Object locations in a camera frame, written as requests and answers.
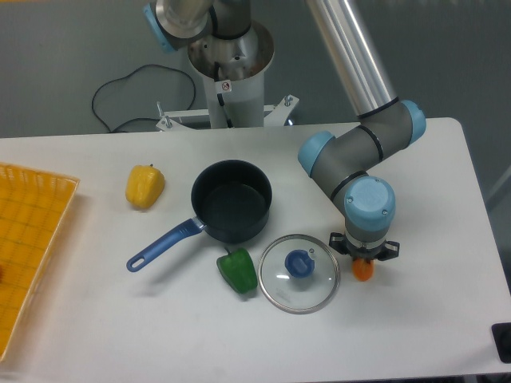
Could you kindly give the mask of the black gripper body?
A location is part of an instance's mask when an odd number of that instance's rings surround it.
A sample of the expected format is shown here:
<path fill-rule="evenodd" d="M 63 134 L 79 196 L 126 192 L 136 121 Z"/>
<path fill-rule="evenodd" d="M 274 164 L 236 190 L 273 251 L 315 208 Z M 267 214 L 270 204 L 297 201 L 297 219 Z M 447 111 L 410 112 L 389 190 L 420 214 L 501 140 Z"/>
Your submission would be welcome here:
<path fill-rule="evenodd" d="M 364 243 L 351 238 L 349 233 L 331 232 L 329 246 L 341 255 L 349 255 L 352 259 L 363 259 L 367 262 L 378 260 L 384 262 L 399 256 L 400 243 L 382 238 L 373 243 Z"/>

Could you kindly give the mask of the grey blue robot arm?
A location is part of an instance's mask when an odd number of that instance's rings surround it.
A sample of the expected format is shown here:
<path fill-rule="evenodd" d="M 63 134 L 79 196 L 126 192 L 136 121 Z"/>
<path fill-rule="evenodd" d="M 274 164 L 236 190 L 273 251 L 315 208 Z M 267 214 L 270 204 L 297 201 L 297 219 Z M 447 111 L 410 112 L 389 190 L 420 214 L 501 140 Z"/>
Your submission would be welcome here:
<path fill-rule="evenodd" d="M 386 237 L 395 213 L 393 190 L 368 171 L 418 140 L 426 118 L 393 90 L 354 2 L 307 5 L 358 125 L 338 137 L 316 133 L 301 146 L 299 162 L 345 219 L 345 231 L 331 235 L 331 247 L 367 262 L 394 259 L 399 245 Z M 252 19 L 250 2 L 153 1 L 144 15 L 163 50 L 187 50 L 204 80 L 213 128 L 259 127 L 269 121 L 263 111 L 263 75 L 274 46 L 269 32 Z"/>

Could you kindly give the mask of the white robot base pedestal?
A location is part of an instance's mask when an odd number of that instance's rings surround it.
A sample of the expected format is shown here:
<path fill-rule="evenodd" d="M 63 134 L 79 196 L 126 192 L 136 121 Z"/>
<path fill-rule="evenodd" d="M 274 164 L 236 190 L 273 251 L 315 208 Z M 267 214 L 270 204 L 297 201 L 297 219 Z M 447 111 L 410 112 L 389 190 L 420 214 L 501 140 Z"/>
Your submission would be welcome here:
<path fill-rule="evenodd" d="M 200 76 L 207 108 L 162 112 L 156 128 L 180 130 L 195 125 L 209 128 L 279 127 L 292 125 L 299 98 L 288 94 L 276 105 L 264 101 L 264 75 L 274 58 L 269 31 L 252 22 L 240 38 L 209 35 L 188 47 L 188 59 Z"/>

